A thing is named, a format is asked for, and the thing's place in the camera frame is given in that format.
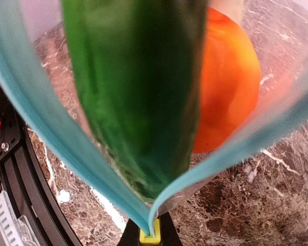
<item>brown marble surface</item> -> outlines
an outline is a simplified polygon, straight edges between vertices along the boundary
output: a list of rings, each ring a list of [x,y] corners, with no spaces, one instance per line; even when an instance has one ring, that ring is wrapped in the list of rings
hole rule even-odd
[[[242,26],[262,67],[261,95],[285,81],[285,72],[292,70],[290,74],[297,76],[308,65],[308,13],[292,1],[245,1]],[[63,27],[45,33],[35,49],[62,105],[89,134]],[[30,136],[48,183],[83,245],[116,245],[126,216],[115,210],[120,217],[113,219],[107,201],[31,130]],[[193,156],[194,162],[204,158]],[[216,176],[171,216],[184,246],[308,245],[308,124]]]

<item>green pepper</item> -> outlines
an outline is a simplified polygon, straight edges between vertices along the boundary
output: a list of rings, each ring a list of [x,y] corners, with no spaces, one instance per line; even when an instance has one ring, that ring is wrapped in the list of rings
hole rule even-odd
[[[62,0],[76,89],[91,130],[144,201],[188,170],[206,5]]]

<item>orange vegetable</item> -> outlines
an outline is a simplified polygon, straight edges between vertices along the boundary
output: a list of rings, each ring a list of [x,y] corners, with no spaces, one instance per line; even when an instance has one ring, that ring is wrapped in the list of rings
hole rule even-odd
[[[221,145],[256,107],[261,70],[246,32],[208,8],[201,73],[201,112],[193,153]]]

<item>yellow object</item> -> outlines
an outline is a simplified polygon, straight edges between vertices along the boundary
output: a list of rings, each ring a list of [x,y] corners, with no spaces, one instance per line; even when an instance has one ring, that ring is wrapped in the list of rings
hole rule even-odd
[[[155,237],[146,236],[143,230],[140,230],[139,241],[142,244],[152,244],[159,245],[161,242],[161,229],[160,229],[160,220],[156,219],[154,221],[154,232]]]

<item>cucumber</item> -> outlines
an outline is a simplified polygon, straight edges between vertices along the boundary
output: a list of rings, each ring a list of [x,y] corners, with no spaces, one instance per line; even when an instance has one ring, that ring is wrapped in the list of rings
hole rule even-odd
[[[144,201],[188,170],[206,5],[62,0],[76,89],[92,133]]]

